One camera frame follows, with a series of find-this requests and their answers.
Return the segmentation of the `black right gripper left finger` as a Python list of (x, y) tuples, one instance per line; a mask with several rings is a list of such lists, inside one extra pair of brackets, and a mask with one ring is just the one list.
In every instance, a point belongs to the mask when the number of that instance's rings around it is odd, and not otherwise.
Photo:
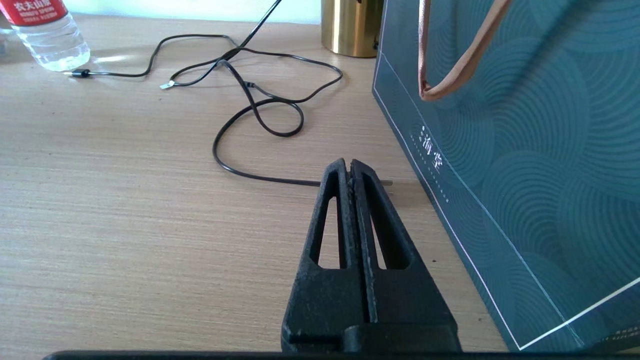
[[(325, 169), (281, 326), (284, 352), (340, 352), (343, 335), (368, 319), (353, 164)], [(329, 203), (336, 199), (339, 267), (319, 265)]]

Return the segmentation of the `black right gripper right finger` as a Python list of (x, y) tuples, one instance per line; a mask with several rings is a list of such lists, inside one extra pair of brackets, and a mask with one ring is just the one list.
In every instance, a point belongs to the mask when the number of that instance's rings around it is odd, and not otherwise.
[(377, 173), (353, 160), (351, 179), (368, 321), (455, 322)]

